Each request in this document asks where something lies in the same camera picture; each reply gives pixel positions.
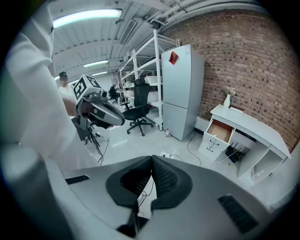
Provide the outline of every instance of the desk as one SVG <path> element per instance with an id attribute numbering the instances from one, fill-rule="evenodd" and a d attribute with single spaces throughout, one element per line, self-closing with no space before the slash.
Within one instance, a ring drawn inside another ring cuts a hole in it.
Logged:
<path id="1" fill-rule="evenodd" d="M 262 181 L 287 158 L 291 158 L 290 152 L 279 132 L 258 119 L 245 113 L 240 114 L 232 111 L 223 105 L 218 105 L 210 113 L 212 113 L 210 125 L 204 132 L 203 141 L 199 148 L 199 152 L 204 152 L 205 156 L 211 156 L 215 160 L 215 156 L 218 156 L 229 146 L 231 137 L 236 129 L 256 139 L 255 145 L 242 159 L 237 175 L 237 178 L 246 187 L 251 187 Z M 225 130 L 224 132 L 218 132 L 218 129 Z M 252 180 L 251 174 L 262 170 L 261 176 L 256 180 Z"/>

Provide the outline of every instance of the white vase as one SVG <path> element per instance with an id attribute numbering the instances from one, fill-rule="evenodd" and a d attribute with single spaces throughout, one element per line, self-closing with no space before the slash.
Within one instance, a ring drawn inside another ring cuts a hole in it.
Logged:
<path id="1" fill-rule="evenodd" d="M 223 103 L 224 107 L 229 107 L 230 106 L 230 94 L 227 94 L 227 97 Z"/>

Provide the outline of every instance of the red brick wall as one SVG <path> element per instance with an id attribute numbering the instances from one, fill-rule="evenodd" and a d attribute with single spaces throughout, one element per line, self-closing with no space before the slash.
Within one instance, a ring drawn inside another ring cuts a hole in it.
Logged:
<path id="1" fill-rule="evenodd" d="M 205 59 L 199 116 L 225 100 L 276 129 L 291 151 L 300 138 L 300 65 L 270 16 L 226 10 L 180 22 L 163 35 L 191 44 Z"/>

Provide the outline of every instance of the refrigerator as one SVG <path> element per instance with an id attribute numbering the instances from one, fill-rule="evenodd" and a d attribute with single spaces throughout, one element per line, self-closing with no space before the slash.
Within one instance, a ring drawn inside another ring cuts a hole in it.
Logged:
<path id="1" fill-rule="evenodd" d="M 173 65 L 169 59 L 175 52 Z M 195 127 L 204 81 L 204 59 L 185 45 L 161 54 L 163 79 L 163 128 L 179 140 Z"/>

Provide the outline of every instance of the open drawer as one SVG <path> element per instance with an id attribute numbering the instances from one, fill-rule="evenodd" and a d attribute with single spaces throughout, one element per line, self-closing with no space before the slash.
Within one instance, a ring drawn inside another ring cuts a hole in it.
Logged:
<path id="1" fill-rule="evenodd" d="M 203 135 L 203 140 L 215 148 L 224 151 L 228 148 L 235 128 L 212 119 L 210 125 Z"/>

